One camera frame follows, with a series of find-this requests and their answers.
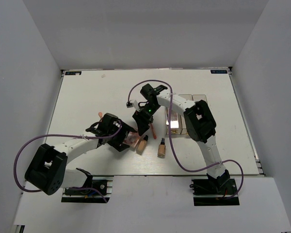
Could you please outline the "square pink eyeshadow palette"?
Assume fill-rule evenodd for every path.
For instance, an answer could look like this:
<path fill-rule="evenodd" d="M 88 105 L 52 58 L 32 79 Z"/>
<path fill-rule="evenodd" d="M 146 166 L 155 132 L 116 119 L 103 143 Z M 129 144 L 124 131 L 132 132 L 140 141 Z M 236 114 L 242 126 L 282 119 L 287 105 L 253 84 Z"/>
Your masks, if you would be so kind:
<path fill-rule="evenodd" d="M 140 141 L 141 137 L 138 132 L 127 131 L 123 143 L 132 149 L 135 149 Z"/>

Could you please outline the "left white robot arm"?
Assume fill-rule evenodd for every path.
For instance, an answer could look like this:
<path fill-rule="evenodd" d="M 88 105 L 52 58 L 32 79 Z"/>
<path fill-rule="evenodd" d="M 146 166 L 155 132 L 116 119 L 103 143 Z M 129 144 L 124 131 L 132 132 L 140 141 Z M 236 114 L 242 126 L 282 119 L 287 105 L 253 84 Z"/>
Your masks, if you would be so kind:
<path fill-rule="evenodd" d="M 42 144 L 27 168 L 25 180 L 47 195 L 59 188 L 77 189 L 87 194 L 93 188 L 93 175 L 81 168 L 68 169 L 67 164 L 105 144 L 122 152 L 129 148 L 126 140 L 136 133 L 136 129 L 117 116 L 106 113 L 79 136 L 54 146 Z"/>

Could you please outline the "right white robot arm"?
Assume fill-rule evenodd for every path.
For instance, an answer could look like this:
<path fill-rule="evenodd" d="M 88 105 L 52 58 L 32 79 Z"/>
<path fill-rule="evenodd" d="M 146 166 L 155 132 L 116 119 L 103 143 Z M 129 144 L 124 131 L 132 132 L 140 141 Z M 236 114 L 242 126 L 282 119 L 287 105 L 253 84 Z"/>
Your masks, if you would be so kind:
<path fill-rule="evenodd" d="M 136 106 L 133 119 L 137 124 L 138 134 L 143 135 L 153 122 L 154 113 L 162 106 L 181 115 L 185 120 L 189 137 L 195 141 L 202 152 L 206 163 L 210 190 L 216 194 L 222 193 L 227 187 L 230 175 L 222 164 L 216 139 L 216 122 L 204 100 L 193 101 L 171 93 L 164 85 L 152 87 L 146 84 L 140 91 L 146 99 L 143 107 Z"/>

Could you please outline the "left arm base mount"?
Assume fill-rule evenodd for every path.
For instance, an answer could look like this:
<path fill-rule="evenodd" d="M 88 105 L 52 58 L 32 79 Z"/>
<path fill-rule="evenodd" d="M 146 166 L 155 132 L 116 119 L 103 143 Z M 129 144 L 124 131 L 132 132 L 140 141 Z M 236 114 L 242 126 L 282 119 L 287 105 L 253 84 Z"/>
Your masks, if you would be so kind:
<path fill-rule="evenodd" d="M 63 203 L 107 203 L 113 189 L 113 176 L 94 176 L 90 189 L 66 188 L 63 190 Z"/>

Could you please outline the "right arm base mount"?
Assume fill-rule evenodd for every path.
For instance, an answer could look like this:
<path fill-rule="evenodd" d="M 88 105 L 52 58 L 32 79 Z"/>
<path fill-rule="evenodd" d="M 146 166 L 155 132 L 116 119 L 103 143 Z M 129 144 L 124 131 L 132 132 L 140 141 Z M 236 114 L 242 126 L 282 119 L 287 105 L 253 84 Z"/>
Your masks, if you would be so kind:
<path fill-rule="evenodd" d="M 230 179 L 223 188 L 216 190 L 207 179 L 194 179 L 190 184 L 193 191 L 194 206 L 238 206 L 239 197 L 234 179 Z"/>

